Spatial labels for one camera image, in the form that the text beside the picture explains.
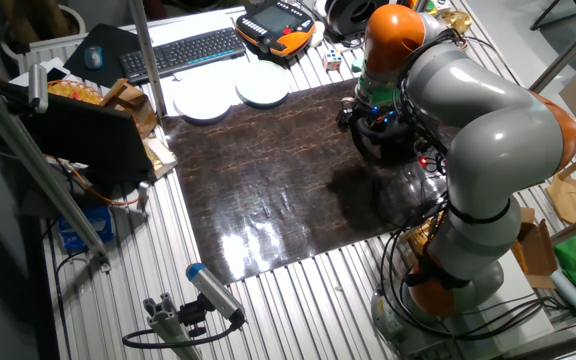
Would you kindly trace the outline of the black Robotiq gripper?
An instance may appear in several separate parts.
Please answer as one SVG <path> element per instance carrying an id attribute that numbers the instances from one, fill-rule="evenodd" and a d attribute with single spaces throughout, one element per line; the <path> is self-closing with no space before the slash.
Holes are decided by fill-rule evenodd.
<path id="1" fill-rule="evenodd" d="M 337 128 L 340 132 L 349 130 L 352 119 L 355 129 L 388 129 L 398 124 L 398 111 L 393 103 L 381 105 L 366 105 L 355 97 L 344 97 L 342 109 L 336 117 Z"/>

